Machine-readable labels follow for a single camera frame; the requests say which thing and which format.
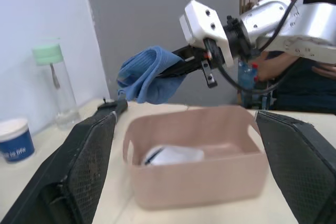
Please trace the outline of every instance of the white table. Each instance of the white table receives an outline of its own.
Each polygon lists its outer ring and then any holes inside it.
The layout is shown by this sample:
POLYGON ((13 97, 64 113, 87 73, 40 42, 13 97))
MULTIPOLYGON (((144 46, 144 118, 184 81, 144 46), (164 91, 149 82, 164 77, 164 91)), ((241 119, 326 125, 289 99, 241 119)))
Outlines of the white table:
MULTIPOLYGON (((82 119, 91 116, 101 100, 94 100, 80 109, 82 119)), ((184 105, 151 105, 129 103, 115 127, 109 169, 100 197, 93 223, 96 224, 219 224, 219 223, 258 223, 258 224, 294 224, 297 223, 283 198, 274 178, 269 172, 262 195, 256 199, 241 200, 221 205, 187 208, 178 210, 146 211, 134 202, 130 178, 122 160, 122 141, 125 131, 132 120, 143 115, 160 114, 196 109, 184 105)), ((323 114, 306 114, 281 112, 309 123, 336 147, 333 127, 336 116, 323 114)), ((8 212, 16 198, 22 192, 40 164, 67 137, 70 131, 59 131, 54 125, 33 137, 36 153, 27 160, 8 165, 0 160, 0 220, 8 212)), ((253 139, 263 148, 261 138, 254 132, 253 139)))

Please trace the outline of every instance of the blue cloth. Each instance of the blue cloth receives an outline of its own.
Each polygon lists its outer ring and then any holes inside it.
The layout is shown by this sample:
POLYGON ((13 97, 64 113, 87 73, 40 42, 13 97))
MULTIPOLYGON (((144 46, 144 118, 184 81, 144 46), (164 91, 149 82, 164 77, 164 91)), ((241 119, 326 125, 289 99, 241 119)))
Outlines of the blue cloth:
POLYGON ((181 61, 179 56, 159 47, 150 47, 127 60, 118 74, 118 95, 136 98, 138 103, 160 104, 166 102, 178 89, 185 76, 155 78, 161 72, 181 61))
MULTIPOLYGON (((281 51, 270 52, 267 59, 276 58, 281 51)), ((276 109, 293 107, 305 111, 336 111, 336 81, 323 77, 312 71, 318 67, 316 61, 304 59, 278 88, 276 109)))

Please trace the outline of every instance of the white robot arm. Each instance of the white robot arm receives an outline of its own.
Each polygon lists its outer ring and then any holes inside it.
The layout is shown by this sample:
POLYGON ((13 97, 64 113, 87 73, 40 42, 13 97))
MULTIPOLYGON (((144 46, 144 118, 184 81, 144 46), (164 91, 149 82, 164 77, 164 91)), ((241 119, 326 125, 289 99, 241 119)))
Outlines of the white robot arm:
POLYGON ((208 50, 204 40, 214 40, 227 67, 235 57, 249 58, 264 50, 336 64, 336 6, 295 2, 262 0, 238 19, 228 16, 223 27, 214 9, 191 0, 180 23, 190 45, 208 50))

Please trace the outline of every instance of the gray wall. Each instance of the gray wall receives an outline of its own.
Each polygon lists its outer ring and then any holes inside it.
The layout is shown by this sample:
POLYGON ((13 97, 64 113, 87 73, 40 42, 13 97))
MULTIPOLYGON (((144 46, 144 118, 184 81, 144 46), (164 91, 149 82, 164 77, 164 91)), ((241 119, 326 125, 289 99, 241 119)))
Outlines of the gray wall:
MULTIPOLYGON (((115 82, 124 61, 148 46, 173 51, 186 45, 178 18, 190 0, 89 0, 109 92, 116 97, 115 82)), ((226 15, 238 16, 239 0, 197 0, 226 15)), ((237 66, 230 69, 237 78, 237 66)), ((218 105, 235 103, 237 92, 219 73, 218 87, 208 89, 203 73, 189 74, 170 103, 218 105)))

